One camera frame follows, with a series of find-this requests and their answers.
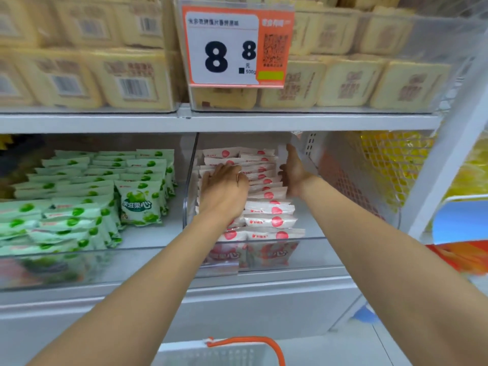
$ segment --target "orange price sign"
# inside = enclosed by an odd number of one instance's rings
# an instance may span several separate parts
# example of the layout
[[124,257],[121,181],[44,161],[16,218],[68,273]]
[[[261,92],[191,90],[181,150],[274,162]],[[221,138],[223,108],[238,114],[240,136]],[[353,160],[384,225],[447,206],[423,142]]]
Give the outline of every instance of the orange price sign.
[[294,11],[183,4],[190,86],[283,88]]

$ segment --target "shelf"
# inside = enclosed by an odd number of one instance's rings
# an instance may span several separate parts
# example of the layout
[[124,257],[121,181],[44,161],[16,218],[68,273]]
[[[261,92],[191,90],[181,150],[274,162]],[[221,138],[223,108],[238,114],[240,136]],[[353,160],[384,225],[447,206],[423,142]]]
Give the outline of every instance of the shelf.
[[436,114],[375,114],[361,109],[347,114],[192,112],[182,105],[176,113],[111,113],[109,109],[73,114],[66,110],[25,108],[0,115],[6,134],[55,133],[184,133],[266,131],[436,130]]

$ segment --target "forearm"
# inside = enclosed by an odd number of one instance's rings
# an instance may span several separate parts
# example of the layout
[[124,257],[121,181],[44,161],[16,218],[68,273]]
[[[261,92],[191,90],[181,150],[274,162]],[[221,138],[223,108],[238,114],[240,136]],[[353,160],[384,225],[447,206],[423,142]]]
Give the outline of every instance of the forearm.
[[325,181],[308,179],[302,198],[412,363],[466,364],[468,354],[486,361],[483,294],[416,240]]
[[225,227],[221,217],[195,216],[164,250],[29,366],[150,365],[188,286]]

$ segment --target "person's left arm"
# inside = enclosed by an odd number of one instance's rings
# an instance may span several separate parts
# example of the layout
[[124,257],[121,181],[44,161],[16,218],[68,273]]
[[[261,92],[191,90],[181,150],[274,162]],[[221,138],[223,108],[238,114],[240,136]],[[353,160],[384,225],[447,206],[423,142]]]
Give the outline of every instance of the person's left arm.
[[27,366],[150,365],[199,266],[244,209],[249,182],[240,169],[206,174],[192,223]]

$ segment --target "barcode label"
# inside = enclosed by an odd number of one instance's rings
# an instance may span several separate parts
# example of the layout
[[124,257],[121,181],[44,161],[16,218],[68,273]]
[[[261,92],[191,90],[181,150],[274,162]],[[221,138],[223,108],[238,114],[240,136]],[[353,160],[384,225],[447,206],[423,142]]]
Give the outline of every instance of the barcode label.
[[151,91],[145,78],[117,78],[124,99],[150,99]]
[[10,78],[5,74],[0,74],[0,97],[20,96]]
[[76,75],[53,75],[51,80],[60,96],[83,96],[84,92]]
[[108,38],[105,22],[101,19],[77,19],[80,33],[85,38]]
[[9,37],[20,36],[19,31],[12,22],[12,18],[8,14],[0,14],[0,35]]
[[161,26],[156,18],[137,17],[141,35],[162,36]]

